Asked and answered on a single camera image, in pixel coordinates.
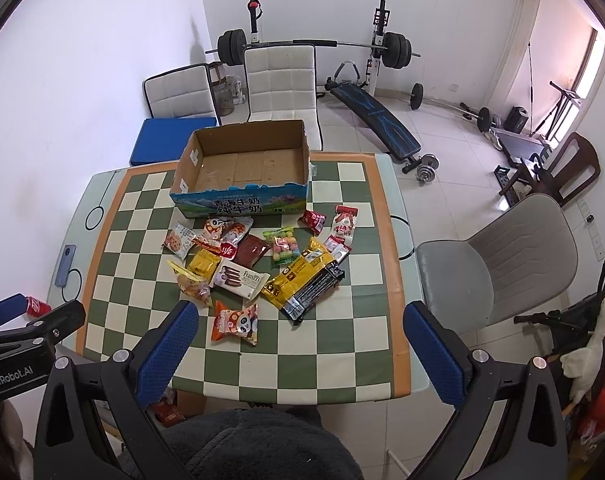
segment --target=blue phone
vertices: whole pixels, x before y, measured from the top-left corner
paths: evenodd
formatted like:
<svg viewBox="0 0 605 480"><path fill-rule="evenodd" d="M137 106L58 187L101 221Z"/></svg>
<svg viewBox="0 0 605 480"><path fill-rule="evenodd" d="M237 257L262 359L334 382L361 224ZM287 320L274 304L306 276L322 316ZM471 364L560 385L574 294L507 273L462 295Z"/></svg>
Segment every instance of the blue phone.
<svg viewBox="0 0 605 480"><path fill-rule="evenodd" d="M56 279L54 281L56 286L67 285L67 277L71 269L71 262L73 261L73 255L76 253L75 245L65 245L62 250L62 256L60 257L60 264L58 264L58 271L56 272Z"/></svg>

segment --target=wooden chair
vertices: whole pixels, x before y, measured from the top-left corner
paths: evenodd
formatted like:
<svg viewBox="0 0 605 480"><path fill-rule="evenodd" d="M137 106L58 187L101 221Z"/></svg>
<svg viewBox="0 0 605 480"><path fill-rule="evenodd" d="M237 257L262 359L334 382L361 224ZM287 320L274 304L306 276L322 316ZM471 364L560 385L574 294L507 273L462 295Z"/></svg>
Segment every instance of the wooden chair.
<svg viewBox="0 0 605 480"><path fill-rule="evenodd" d="M553 175L553 170L562 159L569 144L574 140L578 145L577 152L557 172L557 174ZM588 168L593 168L593 174L572 192L563 196L560 190L573 179L587 171ZM553 198L560 207L563 207L590 186L599 175L600 163L598 162L598 155L595 153L593 145L577 132L573 132L572 134L569 134L567 140L560 148L557 157L551 162L548 168L543 168L541 164L531 164L529 161L527 161L527 163L523 162L519 164L515 170L514 176L511 177L505 188L500 191L500 195L504 195L513 187L513 184L515 184L516 181L520 180L531 186L531 193L547 194Z"/></svg>

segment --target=shoe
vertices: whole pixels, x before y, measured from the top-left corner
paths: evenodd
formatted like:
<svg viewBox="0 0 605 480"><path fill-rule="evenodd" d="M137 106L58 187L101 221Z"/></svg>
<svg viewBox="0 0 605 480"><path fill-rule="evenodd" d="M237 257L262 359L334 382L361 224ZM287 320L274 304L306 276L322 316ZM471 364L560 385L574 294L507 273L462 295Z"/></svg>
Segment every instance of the shoe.
<svg viewBox="0 0 605 480"><path fill-rule="evenodd" d="M500 144L500 139L498 139L498 136L493 133L492 130L485 132L483 135L489 142L491 142L491 144L493 144L493 147L495 149L497 149L499 152L502 151L502 144Z"/></svg>

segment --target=white goose plush toy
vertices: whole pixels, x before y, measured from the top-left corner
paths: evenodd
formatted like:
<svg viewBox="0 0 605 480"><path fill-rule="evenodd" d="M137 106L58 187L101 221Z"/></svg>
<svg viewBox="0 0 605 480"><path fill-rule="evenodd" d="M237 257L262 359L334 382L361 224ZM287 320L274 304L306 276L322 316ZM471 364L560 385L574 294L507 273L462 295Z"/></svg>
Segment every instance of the white goose plush toy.
<svg viewBox="0 0 605 480"><path fill-rule="evenodd" d="M595 330L584 348L578 348L560 356L562 371L565 377L573 378L569 397L571 403L562 410L566 416L593 386L593 382L602 364L602 340L605 336L605 298L602 300L600 313L595 323Z"/></svg>

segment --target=yellow snack package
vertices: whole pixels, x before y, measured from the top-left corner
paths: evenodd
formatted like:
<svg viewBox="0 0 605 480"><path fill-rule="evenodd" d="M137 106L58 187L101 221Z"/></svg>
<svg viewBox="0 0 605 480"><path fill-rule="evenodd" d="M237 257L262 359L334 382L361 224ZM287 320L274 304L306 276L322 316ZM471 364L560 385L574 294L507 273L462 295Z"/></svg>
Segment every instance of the yellow snack package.
<svg viewBox="0 0 605 480"><path fill-rule="evenodd" d="M266 282L262 294L270 303L282 309L287 300L333 261L335 258L329 250L312 237L307 249L291 265Z"/></svg>
<svg viewBox="0 0 605 480"><path fill-rule="evenodd" d="M220 265L221 259L218 254L202 248L194 255L186 268L192 273L202 276L207 282L210 282L218 265Z"/></svg>
<svg viewBox="0 0 605 480"><path fill-rule="evenodd" d="M212 290L209 287L209 283L202 276L189 272L171 260L167 260L167 263L174 270L176 281L183 294L195 300L202 301L207 306L214 306Z"/></svg>

